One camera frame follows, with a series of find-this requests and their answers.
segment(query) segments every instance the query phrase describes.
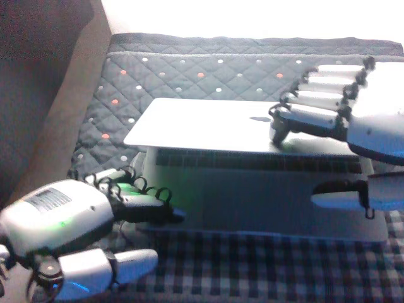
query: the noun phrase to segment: robotic thumb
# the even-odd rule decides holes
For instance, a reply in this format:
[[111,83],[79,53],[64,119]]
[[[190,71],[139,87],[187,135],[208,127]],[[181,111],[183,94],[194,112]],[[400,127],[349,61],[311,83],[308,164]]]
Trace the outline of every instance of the robotic thumb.
[[116,282],[126,284],[137,280],[155,269],[158,256],[153,249],[138,249],[115,254],[117,261]]

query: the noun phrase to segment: checkered cloth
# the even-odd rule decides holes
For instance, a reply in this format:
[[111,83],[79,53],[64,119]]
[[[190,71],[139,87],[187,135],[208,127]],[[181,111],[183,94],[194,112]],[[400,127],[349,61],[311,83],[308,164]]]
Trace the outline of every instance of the checkered cloth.
[[[386,221],[385,244],[150,232],[142,235],[138,248],[158,251],[157,270],[108,298],[116,302],[404,302],[404,214],[391,211]],[[118,230],[116,226],[100,247],[129,249]],[[139,239],[139,232],[131,234],[131,230],[134,225],[124,225],[128,237]]]

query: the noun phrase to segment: partially open laptop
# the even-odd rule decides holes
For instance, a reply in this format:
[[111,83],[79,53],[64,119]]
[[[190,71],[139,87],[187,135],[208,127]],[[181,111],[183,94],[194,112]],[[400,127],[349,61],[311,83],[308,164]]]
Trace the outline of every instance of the partially open laptop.
[[332,179],[372,172],[346,143],[290,133],[269,139],[273,102],[157,98],[126,136],[147,150],[143,175],[187,212],[167,229],[385,241],[383,213],[329,210],[310,201]]

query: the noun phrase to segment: bright white wall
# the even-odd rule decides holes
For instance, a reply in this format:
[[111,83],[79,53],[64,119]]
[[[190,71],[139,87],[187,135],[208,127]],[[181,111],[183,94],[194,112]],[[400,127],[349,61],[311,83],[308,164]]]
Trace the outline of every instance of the bright white wall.
[[404,44],[401,1],[376,2],[102,0],[112,33],[258,39],[357,37]]

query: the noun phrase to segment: black and white checkered fabric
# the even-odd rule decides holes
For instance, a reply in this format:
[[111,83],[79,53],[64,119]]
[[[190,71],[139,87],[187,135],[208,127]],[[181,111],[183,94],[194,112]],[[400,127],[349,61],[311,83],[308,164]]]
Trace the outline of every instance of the black and white checkered fabric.
[[[274,101],[306,67],[360,64],[367,55],[404,61],[400,45],[383,41],[114,37],[80,129],[72,170],[85,174],[127,165],[138,151],[124,146],[123,138],[154,98]],[[145,235],[125,224],[136,247],[158,251],[157,270],[124,292],[87,302],[404,302],[404,215],[388,212],[386,221],[389,238],[384,244],[185,232]],[[117,225],[97,245],[130,249]]]

